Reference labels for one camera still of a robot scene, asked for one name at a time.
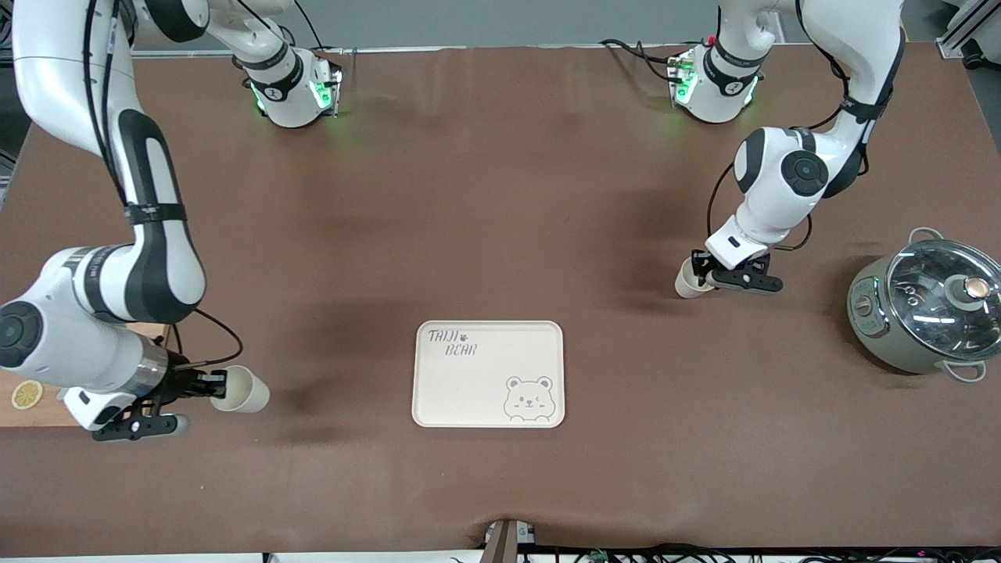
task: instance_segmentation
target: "brown table mat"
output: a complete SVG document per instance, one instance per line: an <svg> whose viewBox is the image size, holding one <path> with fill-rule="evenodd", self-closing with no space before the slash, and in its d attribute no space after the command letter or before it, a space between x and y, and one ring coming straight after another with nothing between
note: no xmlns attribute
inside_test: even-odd
<svg viewBox="0 0 1001 563"><path fill-rule="evenodd" d="M342 116L299 130L260 118L228 60L137 64L204 308L272 403L180 404L193 428L176 440L0 432L0 555L458 548L500 517L565 544L1001 543L1001 365L975 386L888 372L843 305L917 225L1001 256L1001 166L957 61L908 46L872 172L776 256L781 295L694 302L675 271L739 142L838 101L816 50L776 48L755 103L718 126L601 49L343 62ZM718 223L740 200L723 192ZM130 239L100 160L34 129L0 220L0 297L60 248ZM417 427L430 319L559 323L564 424ZM230 347L197 318L181 334L191 356Z"/></svg>

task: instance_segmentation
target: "bear illustration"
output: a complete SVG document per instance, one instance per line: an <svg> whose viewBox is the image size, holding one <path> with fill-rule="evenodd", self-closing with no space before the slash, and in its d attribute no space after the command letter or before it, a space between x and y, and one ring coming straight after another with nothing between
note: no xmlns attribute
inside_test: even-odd
<svg viewBox="0 0 1001 563"><path fill-rule="evenodd" d="M549 421L556 414L553 401L553 380L539 378L534 382L524 382L521 378L508 380L508 400L504 412L511 420Z"/></svg>

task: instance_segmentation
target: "gray wall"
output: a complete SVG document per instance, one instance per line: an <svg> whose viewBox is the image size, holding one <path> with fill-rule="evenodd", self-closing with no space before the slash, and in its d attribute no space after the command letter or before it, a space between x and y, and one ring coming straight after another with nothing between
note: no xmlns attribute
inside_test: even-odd
<svg viewBox="0 0 1001 563"><path fill-rule="evenodd" d="M711 0L300 0L324 44L346 48L696 41L716 30ZM294 8L274 18L314 46ZM219 49L211 37L157 48Z"/></svg>

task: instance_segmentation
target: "wooden board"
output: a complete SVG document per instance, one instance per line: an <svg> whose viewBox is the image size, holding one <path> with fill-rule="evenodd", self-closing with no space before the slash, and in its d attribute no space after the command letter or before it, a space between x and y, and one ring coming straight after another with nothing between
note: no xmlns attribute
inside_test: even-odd
<svg viewBox="0 0 1001 563"><path fill-rule="evenodd" d="M165 325L149 323L133 323L128 328L151 339L165 337L167 330ZM10 396L14 393L14 388L23 381L24 378L20 376L0 370L0 428L77 426L69 411L56 400L59 388L55 386L43 385L42 400L34 407L24 411L15 409Z"/></svg>

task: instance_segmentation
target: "glass lid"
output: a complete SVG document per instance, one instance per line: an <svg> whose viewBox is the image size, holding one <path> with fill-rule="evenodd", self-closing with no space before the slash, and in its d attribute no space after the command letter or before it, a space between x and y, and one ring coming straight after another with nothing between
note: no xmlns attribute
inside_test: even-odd
<svg viewBox="0 0 1001 563"><path fill-rule="evenodd" d="M1001 352L1001 268L954 240L921 240L890 262L890 309L925 347L958 361Z"/></svg>

